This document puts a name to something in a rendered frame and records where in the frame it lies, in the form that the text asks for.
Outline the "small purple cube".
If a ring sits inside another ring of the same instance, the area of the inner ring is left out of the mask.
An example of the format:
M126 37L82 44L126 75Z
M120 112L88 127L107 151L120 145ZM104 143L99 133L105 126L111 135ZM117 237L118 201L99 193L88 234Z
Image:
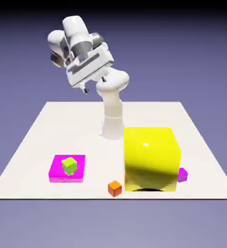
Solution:
M185 182L188 179L188 172L184 168L180 168L178 171L178 183Z

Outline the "large yellow box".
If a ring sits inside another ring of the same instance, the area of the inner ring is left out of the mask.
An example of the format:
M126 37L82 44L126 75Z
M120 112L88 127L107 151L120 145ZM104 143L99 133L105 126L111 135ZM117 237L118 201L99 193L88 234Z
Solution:
M124 128L126 191L176 191L180 160L181 149L171 128Z

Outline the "small orange cube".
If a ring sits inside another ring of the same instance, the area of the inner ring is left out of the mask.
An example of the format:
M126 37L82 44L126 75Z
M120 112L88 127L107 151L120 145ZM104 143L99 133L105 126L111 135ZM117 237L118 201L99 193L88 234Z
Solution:
M108 184L108 192L111 196L116 197L122 193L122 185L115 180Z

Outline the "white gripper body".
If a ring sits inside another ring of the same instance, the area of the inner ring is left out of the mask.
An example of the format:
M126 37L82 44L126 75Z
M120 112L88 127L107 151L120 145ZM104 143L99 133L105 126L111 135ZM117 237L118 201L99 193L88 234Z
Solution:
M66 75L70 86L82 87L94 74L97 74L105 66L111 66L114 58L109 51L108 45L101 45L76 57L67 67Z

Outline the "large magenta box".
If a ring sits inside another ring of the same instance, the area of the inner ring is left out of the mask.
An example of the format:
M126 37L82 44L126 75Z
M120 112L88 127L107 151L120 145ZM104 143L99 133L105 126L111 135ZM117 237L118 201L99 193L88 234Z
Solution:
M77 161L78 169L72 175L66 175L61 161L72 157ZM85 155L55 155L49 169L49 181L52 183L82 183L85 168Z

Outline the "small green cube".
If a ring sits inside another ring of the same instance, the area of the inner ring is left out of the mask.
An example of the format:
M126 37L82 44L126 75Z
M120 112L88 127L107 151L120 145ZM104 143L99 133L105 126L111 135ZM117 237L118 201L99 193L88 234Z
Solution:
M63 159L61 163L62 163L62 168L64 172L66 173L66 175L72 175L78 169L77 161L72 157Z

